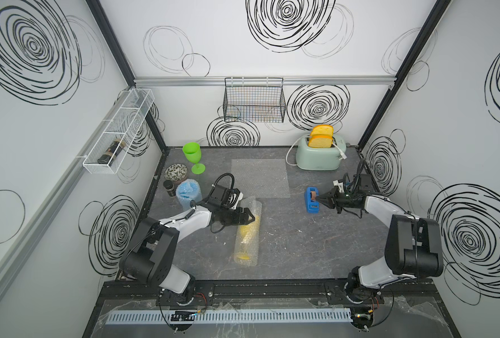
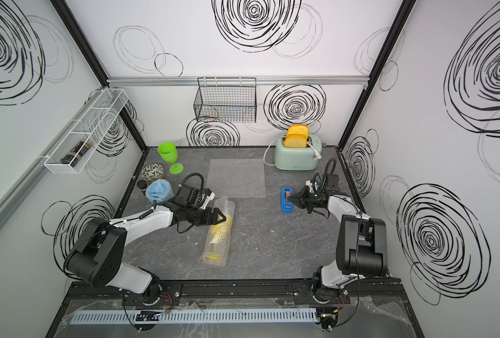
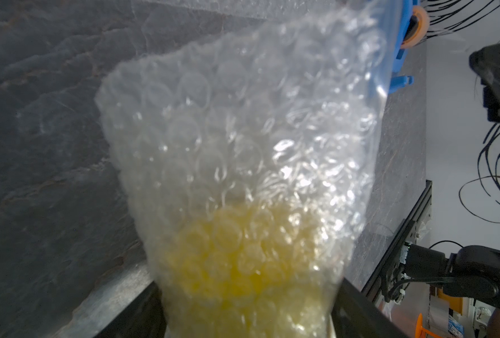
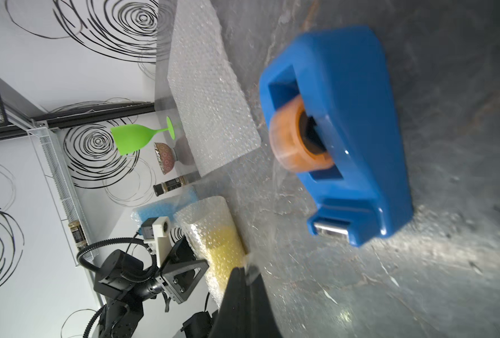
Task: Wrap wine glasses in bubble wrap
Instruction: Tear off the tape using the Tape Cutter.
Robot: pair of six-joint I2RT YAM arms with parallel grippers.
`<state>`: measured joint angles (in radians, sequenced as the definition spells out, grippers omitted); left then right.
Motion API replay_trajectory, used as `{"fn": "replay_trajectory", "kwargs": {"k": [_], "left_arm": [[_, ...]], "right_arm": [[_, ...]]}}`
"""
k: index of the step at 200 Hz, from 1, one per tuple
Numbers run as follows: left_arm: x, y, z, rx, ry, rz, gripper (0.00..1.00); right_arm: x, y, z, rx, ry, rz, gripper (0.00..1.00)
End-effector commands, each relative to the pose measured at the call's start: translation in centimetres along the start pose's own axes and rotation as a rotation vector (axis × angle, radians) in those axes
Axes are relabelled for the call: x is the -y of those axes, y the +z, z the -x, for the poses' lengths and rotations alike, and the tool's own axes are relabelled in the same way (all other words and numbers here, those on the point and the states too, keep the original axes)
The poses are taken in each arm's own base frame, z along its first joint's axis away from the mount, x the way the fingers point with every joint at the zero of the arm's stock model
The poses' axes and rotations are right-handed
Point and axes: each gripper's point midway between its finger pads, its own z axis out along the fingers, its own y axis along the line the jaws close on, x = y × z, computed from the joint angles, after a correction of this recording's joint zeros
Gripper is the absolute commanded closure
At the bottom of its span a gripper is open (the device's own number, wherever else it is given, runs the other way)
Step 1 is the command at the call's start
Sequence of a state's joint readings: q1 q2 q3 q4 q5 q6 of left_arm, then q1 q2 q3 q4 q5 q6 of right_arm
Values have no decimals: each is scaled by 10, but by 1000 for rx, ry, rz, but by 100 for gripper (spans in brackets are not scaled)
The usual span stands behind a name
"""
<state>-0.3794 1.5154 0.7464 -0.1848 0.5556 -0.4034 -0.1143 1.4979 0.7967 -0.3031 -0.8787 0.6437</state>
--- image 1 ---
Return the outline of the blue tape dispenser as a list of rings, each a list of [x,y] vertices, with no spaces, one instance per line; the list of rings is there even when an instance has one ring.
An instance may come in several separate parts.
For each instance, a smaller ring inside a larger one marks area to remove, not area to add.
[[[305,192],[305,205],[306,211],[309,214],[318,214],[320,210],[320,204],[316,200],[319,196],[319,191],[315,187],[307,187]]]

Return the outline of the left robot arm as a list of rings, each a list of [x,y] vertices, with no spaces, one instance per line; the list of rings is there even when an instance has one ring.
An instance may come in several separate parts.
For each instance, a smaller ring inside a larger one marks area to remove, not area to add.
[[[204,200],[191,201],[188,211],[171,218],[142,220],[120,259],[121,272],[150,287],[186,293],[192,276],[173,264],[178,243],[215,222],[225,228],[255,221],[248,207],[229,205],[234,191],[217,184]]]

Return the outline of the yellow plastic wine glass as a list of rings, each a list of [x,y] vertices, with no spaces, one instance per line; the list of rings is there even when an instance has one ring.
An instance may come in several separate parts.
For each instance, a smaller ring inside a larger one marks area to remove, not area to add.
[[[261,218],[255,217],[255,221],[249,225],[242,225],[237,231],[237,239],[234,257],[241,263],[255,266],[258,260],[259,229]]]

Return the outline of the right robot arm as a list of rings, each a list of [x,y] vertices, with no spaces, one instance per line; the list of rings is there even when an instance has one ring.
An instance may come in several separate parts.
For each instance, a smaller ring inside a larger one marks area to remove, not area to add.
[[[365,188],[361,176],[351,182],[336,181],[330,191],[314,194],[312,199],[339,214],[358,209],[361,217],[366,212],[388,229],[382,258],[349,273],[344,286],[347,294],[376,292],[402,280],[439,277],[444,272],[438,222],[412,214],[385,195]]]

